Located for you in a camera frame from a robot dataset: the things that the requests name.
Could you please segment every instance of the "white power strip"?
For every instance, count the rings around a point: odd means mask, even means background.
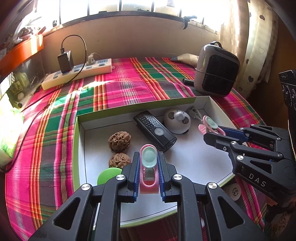
[[[48,75],[46,79],[43,81],[43,83],[41,84],[42,88],[44,90],[47,90],[57,85],[67,83],[77,74],[77,72],[81,70],[82,66],[83,64],[76,65],[71,71],[64,74],[61,71],[58,71],[56,73]],[[108,73],[112,73],[112,62],[110,58],[98,60],[92,65],[84,66],[83,70],[80,72],[78,76],[74,78],[74,80],[87,78],[87,77],[95,76],[99,74],[108,74]]]

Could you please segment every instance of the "bed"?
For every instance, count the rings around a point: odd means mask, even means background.
[[[76,115],[135,103],[200,95],[181,81],[182,78],[194,79],[194,68],[171,62],[168,58],[113,59],[112,65],[115,67],[112,73],[73,81],[25,111],[23,132],[34,116],[52,102],[35,119],[14,168],[6,175],[8,216],[22,240],[28,240],[74,192],[72,144]],[[40,90],[31,102],[52,90]],[[264,125],[260,116],[235,90],[225,98],[214,97],[214,100],[237,128],[250,124]],[[242,188],[239,206],[263,229],[265,196],[243,180],[235,177],[235,181]],[[173,219],[168,217],[161,223],[147,225],[165,229],[171,227]],[[133,240],[133,233],[141,233],[142,229],[145,228],[123,229],[121,239]],[[154,237],[154,240],[169,240],[175,233],[176,230],[171,230],[164,237]],[[148,236],[139,240],[148,240]]]

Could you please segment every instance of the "green lid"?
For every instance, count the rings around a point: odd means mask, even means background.
[[[157,152],[152,146],[147,146],[142,151],[142,164],[145,168],[153,168],[157,164]]]
[[[216,130],[218,128],[218,125],[210,117],[207,116],[205,120],[212,129]]]
[[[121,169],[117,167],[110,167],[104,171],[101,172],[101,174],[98,177],[98,185],[106,183],[109,179],[121,174]]]

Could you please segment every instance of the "orange shelf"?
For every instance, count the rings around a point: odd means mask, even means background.
[[[9,75],[22,62],[43,49],[42,34],[34,35],[30,39],[15,46],[0,60],[0,75]]]

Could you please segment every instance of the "walnut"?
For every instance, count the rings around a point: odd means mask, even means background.
[[[125,131],[117,132],[109,137],[108,145],[112,152],[126,151],[131,145],[131,135]]]
[[[123,168],[124,166],[131,163],[131,159],[125,153],[116,153],[114,157],[109,160],[109,167]]]

